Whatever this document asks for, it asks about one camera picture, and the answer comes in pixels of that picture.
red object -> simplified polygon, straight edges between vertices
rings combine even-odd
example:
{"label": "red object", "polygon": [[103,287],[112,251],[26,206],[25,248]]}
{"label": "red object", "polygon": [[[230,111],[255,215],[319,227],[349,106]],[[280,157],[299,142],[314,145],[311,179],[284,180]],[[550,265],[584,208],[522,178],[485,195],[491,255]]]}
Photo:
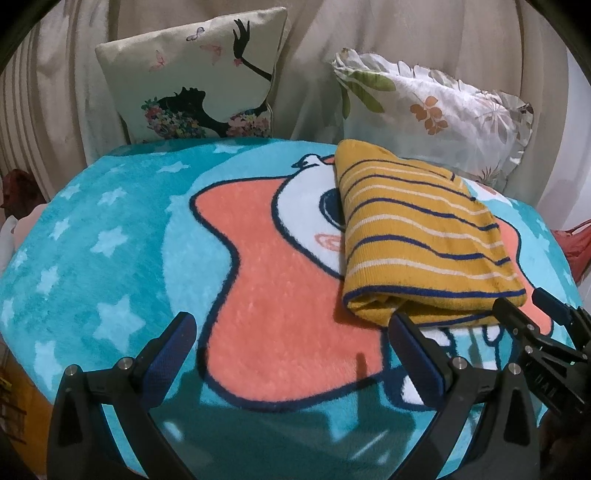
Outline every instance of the red object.
{"label": "red object", "polygon": [[2,194],[4,202],[0,208],[4,209],[7,218],[14,215],[17,220],[26,217],[37,205],[46,202],[35,177],[18,168],[8,172],[2,179]]}
{"label": "red object", "polygon": [[575,283],[579,284],[591,263],[591,219],[570,230],[551,232],[569,262]]}

cartoon character print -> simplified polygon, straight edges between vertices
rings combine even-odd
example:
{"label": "cartoon character print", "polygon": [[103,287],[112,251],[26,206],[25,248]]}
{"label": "cartoon character print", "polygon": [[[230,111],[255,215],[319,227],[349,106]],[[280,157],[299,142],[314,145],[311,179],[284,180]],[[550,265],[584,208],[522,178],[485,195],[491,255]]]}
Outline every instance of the cartoon character print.
{"label": "cartoon character print", "polygon": [[[245,66],[255,75],[271,82],[272,73],[266,72],[244,58],[246,46],[251,40],[251,23],[242,20],[234,20],[238,32],[232,28],[234,35],[233,55],[236,67]],[[193,42],[205,32],[203,27],[198,27],[195,34],[189,35],[186,40]],[[199,49],[212,54],[212,65],[215,65],[222,57],[223,47],[219,44],[198,45]],[[150,72],[157,72],[166,66],[167,62],[163,53],[156,50],[156,63],[149,67]],[[207,93],[198,87],[182,87],[180,92],[173,95],[158,98],[149,98],[141,106],[147,128],[154,131],[165,140],[174,138],[209,138],[209,137],[262,137],[271,136],[271,112],[266,102],[258,107],[232,115],[227,122],[220,122],[210,116],[203,106]]]}
{"label": "cartoon character print", "polygon": [[[310,154],[293,167],[298,171],[287,178],[223,181],[191,198],[196,219],[232,257],[199,337],[202,374],[222,398],[243,408],[299,409],[383,381],[393,405],[425,410],[385,329],[343,306],[344,220],[333,158]],[[519,236],[500,219],[499,225],[517,265]],[[522,280],[531,297],[533,287]],[[523,309],[550,333],[550,319],[533,305]],[[508,360],[501,358],[502,343],[511,350],[499,326],[423,332],[448,355],[461,352],[485,368]],[[479,353],[487,347],[492,358]]]}

pink cloth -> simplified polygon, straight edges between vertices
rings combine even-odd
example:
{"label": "pink cloth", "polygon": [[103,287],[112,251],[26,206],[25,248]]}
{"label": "pink cloth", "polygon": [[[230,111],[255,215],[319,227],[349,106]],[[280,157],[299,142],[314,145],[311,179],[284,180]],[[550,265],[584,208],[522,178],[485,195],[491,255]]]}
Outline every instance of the pink cloth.
{"label": "pink cloth", "polygon": [[15,249],[15,251],[18,250],[18,247],[20,247],[22,245],[22,243],[25,241],[25,238],[27,237],[27,235],[31,231],[31,228],[33,228],[35,226],[35,224],[37,223],[37,221],[39,220],[39,217],[43,213],[43,210],[45,210],[46,206],[47,206],[46,203],[42,203],[40,205],[37,205],[29,215],[21,218],[18,221],[16,227],[14,228],[14,249]]}

butterfly print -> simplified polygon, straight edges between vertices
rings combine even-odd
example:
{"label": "butterfly print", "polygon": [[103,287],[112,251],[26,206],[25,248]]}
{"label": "butterfly print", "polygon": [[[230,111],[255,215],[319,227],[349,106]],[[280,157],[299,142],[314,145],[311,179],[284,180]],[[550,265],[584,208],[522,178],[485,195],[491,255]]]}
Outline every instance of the butterfly print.
{"label": "butterfly print", "polygon": [[200,45],[200,49],[210,51],[212,53],[212,65],[215,65],[217,61],[222,57],[223,48],[221,45],[207,44]]}
{"label": "butterfly print", "polygon": [[193,41],[193,40],[197,40],[199,35],[201,35],[203,32],[205,32],[205,29],[203,27],[199,27],[197,29],[197,31],[195,32],[195,35],[189,35],[187,37],[187,41]]}
{"label": "butterfly print", "polygon": [[162,67],[164,67],[166,65],[166,60],[164,60],[164,57],[162,56],[162,54],[156,50],[156,62],[154,65],[152,65],[149,70],[151,72],[155,72],[156,70],[160,70]]}

turquoise blanket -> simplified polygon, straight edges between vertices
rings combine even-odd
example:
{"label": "turquoise blanket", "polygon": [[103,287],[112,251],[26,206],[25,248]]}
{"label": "turquoise blanket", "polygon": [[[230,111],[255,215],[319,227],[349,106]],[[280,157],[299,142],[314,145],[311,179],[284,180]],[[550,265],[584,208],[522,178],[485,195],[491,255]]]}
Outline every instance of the turquoise blanket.
{"label": "turquoise blanket", "polygon": [[[53,401],[66,366],[109,368],[187,311],[199,338],[152,416],[200,480],[386,479],[434,412],[384,331],[342,308],[335,149],[178,140],[101,158],[51,201],[1,280],[0,330],[17,360]],[[518,232],[528,282],[580,305],[535,210],[470,188]],[[515,354],[497,326],[425,333],[474,365],[499,368]],[[479,413],[443,473],[458,466]]]}

